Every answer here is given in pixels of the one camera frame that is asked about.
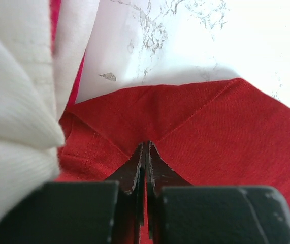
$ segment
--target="white cloth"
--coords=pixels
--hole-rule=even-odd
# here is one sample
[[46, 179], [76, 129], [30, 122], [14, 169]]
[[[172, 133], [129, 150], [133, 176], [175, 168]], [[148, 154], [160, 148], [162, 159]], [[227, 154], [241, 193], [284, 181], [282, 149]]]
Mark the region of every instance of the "white cloth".
[[53, 60], [49, 1], [0, 0], [0, 219], [59, 173], [57, 121], [98, 2], [62, 1]]

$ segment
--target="white marble surface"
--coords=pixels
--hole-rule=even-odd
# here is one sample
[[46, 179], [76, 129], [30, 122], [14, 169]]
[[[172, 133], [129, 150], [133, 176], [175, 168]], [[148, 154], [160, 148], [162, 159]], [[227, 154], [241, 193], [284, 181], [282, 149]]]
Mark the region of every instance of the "white marble surface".
[[290, 107], [290, 1], [101, 0], [77, 102], [234, 77]]

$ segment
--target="fabric fold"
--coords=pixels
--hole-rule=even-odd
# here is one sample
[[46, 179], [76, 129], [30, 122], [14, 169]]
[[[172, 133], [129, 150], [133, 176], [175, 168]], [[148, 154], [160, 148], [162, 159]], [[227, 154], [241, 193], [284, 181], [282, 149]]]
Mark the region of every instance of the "fabric fold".
[[60, 123], [58, 180], [103, 180], [152, 140], [194, 185], [269, 185], [290, 206], [290, 109], [243, 79], [123, 89], [74, 105]]

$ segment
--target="white towel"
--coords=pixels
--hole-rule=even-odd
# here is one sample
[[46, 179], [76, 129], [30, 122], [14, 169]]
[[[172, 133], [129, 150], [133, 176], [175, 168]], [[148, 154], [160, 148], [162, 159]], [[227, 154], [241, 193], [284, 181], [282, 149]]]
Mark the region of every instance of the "white towel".
[[99, 0], [61, 3], [54, 59], [48, 0], [0, 0], [0, 220], [59, 173], [58, 124]]

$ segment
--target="red fabric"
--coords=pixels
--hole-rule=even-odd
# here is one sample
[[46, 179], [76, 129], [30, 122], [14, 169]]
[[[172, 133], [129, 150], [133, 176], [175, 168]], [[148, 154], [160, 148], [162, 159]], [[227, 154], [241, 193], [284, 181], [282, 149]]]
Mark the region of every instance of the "red fabric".
[[[60, 5], [61, 5], [61, 0], [50, 0], [50, 12], [51, 12], [51, 37], [52, 37], [52, 52], [55, 51], [55, 37], [56, 37], [56, 32], [57, 32], [57, 26], [58, 26], [58, 20], [59, 20], [59, 12], [60, 12]], [[83, 65], [84, 65], [84, 57], [81, 60], [75, 82], [72, 88], [72, 91], [69, 96], [69, 100], [67, 103], [67, 107], [70, 107], [75, 104], [76, 99], [77, 99], [77, 94], [78, 94], [78, 89], [79, 89], [79, 83], [80, 83], [80, 78], [83, 70]]]
[[290, 206], [290, 109], [242, 79], [123, 89], [74, 105], [60, 122], [59, 180], [103, 180], [151, 140], [194, 185], [270, 185]]

